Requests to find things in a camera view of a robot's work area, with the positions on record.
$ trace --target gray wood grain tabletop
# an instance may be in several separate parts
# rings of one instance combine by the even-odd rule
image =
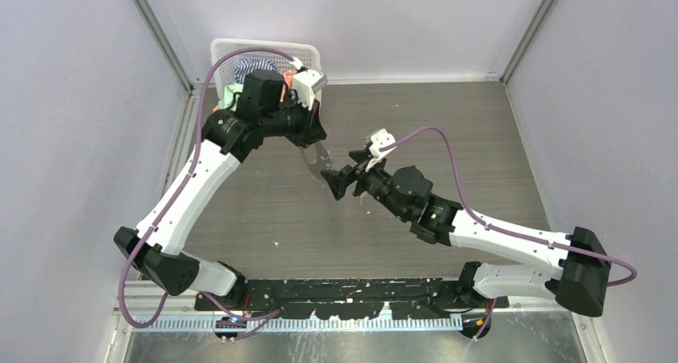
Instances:
[[[210,91],[207,107],[217,103]],[[399,138],[438,125],[452,141],[466,196],[476,211],[547,229],[544,210],[509,101],[498,82],[326,86],[322,142],[334,169],[352,163],[350,150],[386,128]],[[315,160],[284,138],[266,139],[224,183],[197,220],[186,250],[223,261],[252,278],[456,277],[467,261],[508,261],[474,249],[416,239],[370,197],[335,201]],[[433,192],[459,199],[445,144],[426,132],[389,155],[392,174],[415,165]]]

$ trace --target green cloth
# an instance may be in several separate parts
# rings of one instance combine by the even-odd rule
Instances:
[[[234,83],[232,85],[228,85],[224,87],[224,98],[219,101],[219,108],[220,109],[225,109],[231,104],[231,101],[233,100],[233,95],[235,93],[241,93],[242,92],[242,84],[241,83]],[[235,111],[237,107],[237,104],[233,104],[233,108],[231,110]]]

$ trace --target robotic arm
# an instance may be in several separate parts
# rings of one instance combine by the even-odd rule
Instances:
[[[169,295],[187,289],[230,295],[234,300],[242,295],[238,282],[244,277],[228,265],[206,261],[183,251],[186,238],[207,202],[218,187],[267,137],[286,137],[298,147],[307,147],[326,138],[319,120],[320,102],[317,92],[327,81],[325,75],[307,69],[296,60],[298,72],[291,90],[277,72],[255,70],[245,77],[242,93],[234,110],[219,110],[211,114],[202,127],[201,153],[191,179],[181,194],[184,176],[196,161],[190,156],[179,177],[172,183],[159,203],[141,220],[135,229],[121,227],[114,241],[129,257],[143,231],[154,232],[134,258],[133,266],[162,287]],[[158,213],[168,201],[176,199],[162,221],[153,226]]]
[[[433,183],[415,166],[385,170],[380,149],[395,142],[386,130],[367,138],[364,150],[349,152],[357,164],[321,174],[339,200],[355,183],[353,196],[368,194],[403,222],[410,232],[430,244],[482,249],[519,262],[519,265],[489,265],[468,262],[461,271],[457,291],[469,306],[481,306],[501,296],[545,297],[575,313],[599,317],[603,312],[610,264],[594,257],[553,248],[553,242],[605,254],[596,235],[580,227],[571,234],[539,231],[487,217],[482,225],[461,204],[433,193]],[[547,245],[509,237],[492,229],[499,226],[546,240]]]

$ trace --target white wall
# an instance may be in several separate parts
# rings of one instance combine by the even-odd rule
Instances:
[[[678,0],[559,0],[508,88],[552,227],[639,270],[608,291],[615,361],[678,354],[677,21]]]
[[[184,91],[131,0],[0,0],[0,361],[96,361]]]
[[[499,78],[541,0],[150,0],[191,79],[215,38],[307,43],[330,80]]]

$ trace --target white plastic basket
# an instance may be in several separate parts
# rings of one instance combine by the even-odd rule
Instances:
[[[298,43],[285,43],[285,42],[269,42],[269,41],[252,41],[248,39],[214,39],[209,50],[212,53],[212,64],[214,64],[219,58],[224,55],[233,52],[239,49],[245,49],[247,47],[268,47],[270,49],[280,50],[284,53],[292,55],[301,59],[301,62],[305,66],[315,67],[320,69],[320,53],[318,50],[310,45],[301,45]],[[221,66],[219,70],[214,75],[214,82],[217,85],[217,92],[219,93],[219,99],[224,98],[224,86],[230,85],[235,82],[235,66],[242,59],[269,59],[271,62],[276,63],[281,72],[291,70],[292,65],[289,64],[289,61],[280,55],[264,52],[255,52],[255,53],[245,53],[236,55],[235,57],[229,59]]]

